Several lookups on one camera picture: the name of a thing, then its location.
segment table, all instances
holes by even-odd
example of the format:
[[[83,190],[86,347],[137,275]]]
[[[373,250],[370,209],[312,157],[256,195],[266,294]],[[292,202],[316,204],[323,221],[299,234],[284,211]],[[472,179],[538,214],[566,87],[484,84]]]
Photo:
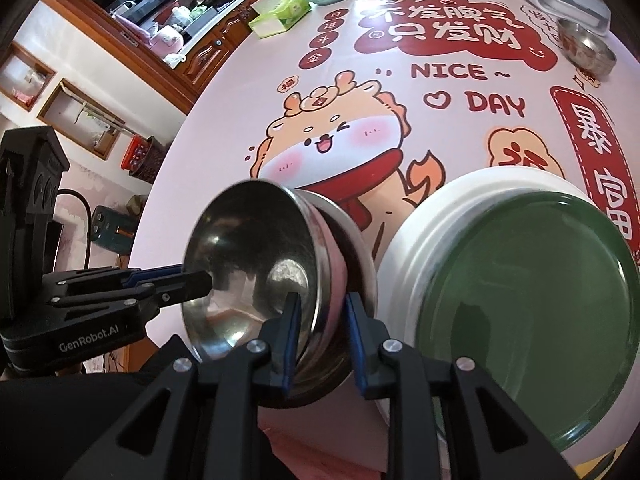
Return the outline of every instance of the table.
[[[640,65],[613,35],[606,41],[618,63],[597,81],[562,56],[554,20],[525,0],[347,0],[314,8],[286,34],[252,35],[169,150],[131,265],[181,262],[210,200],[249,177],[332,198],[378,264],[417,204],[462,174],[505,164],[583,189],[640,261],[632,179],[640,182]],[[185,337],[178,306],[147,329],[159,345]],[[622,395],[638,393],[627,384]],[[386,425],[352,381],[311,406],[260,417],[311,446],[385,467]],[[622,443],[638,418],[640,406],[603,422]]]

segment red basket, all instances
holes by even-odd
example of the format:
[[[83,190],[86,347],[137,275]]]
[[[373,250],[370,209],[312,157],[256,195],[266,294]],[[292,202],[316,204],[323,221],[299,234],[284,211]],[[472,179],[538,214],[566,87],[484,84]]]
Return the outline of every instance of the red basket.
[[[160,166],[164,162],[166,148],[153,137],[149,137],[147,142],[150,144],[144,158],[137,164],[135,170],[129,170],[129,176],[153,184],[158,175],[158,171],[160,171]]]
[[[133,137],[122,158],[120,167],[123,170],[135,171],[144,160],[150,146],[151,143],[144,137],[139,135]]]

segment tissue box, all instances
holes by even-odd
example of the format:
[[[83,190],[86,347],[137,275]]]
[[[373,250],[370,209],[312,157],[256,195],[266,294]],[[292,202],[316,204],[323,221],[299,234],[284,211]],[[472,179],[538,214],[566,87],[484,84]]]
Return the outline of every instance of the tissue box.
[[[311,10],[308,0],[258,0],[252,7],[259,16],[249,27],[259,38],[287,32]]]

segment metal bowl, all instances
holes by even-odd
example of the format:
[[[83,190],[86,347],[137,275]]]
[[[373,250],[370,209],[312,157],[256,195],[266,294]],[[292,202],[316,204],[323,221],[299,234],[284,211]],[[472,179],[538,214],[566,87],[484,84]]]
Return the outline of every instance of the metal bowl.
[[[358,292],[369,317],[375,317],[378,304],[378,277],[371,251],[364,243],[360,229],[334,202],[316,193],[294,191],[314,206],[326,221],[347,265],[347,291]],[[297,381],[315,384],[314,393],[321,398],[338,387],[351,373],[349,333],[344,317],[335,330],[327,350],[314,369],[296,376]]]
[[[613,70],[616,55],[593,32],[578,23],[558,18],[558,34],[565,56],[585,72],[600,79]]]
[[[296,376],[289,399],[274,407],[308,404],[326,393],[325,355],[320,359],[317,350],[328,336],[330,257],[318,218],[304,199],[266,180],[228,188],[198,220],[184,269],[204,269],[213,278],[206,298],[182,304],[200,360],[222,358],[255,338],[265,320],[281,314],[287,293],[295,291],[302,298]],[[331,346],[324,353],[331,354]]]

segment wall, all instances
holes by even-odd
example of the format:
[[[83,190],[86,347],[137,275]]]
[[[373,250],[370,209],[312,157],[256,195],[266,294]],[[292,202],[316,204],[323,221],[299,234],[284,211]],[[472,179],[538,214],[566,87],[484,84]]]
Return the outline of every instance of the wall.
[[[15,127],[16,126],[14,123],[12,123],[4,115],[0,114],[0,140],[2,139],[5,130],[13,130]]]
[[[33,9],[15,41],[57,72],[31,112],[0,94],[0,113],[18,126],[42,124],[36,118],[38,112],[60,80],[66,78],[142,136],[155,136],[167,143],[178,133],[185,119],[180,110],[42,2]],[[106,161],[66,137],[58,137],[70,160],[132,193],[149,192],[149,184],[120,169],[129,137],[120,135]]]
[[[130,190],[114,184],[76,162],[71,162],[69,171],[62,174],[60,189],[62,188],[75,189],[82,194],[87,199],[92,213],[97,205],[126,213],[127,202],[133,195]],[[82,269],[87,229],[86,211],[82,202],[74,196],[60,195],[56,200],[53,218],[64,224],[55,270]],[[116,260],[115,253],[92,244],[90,268],[114,266]]]

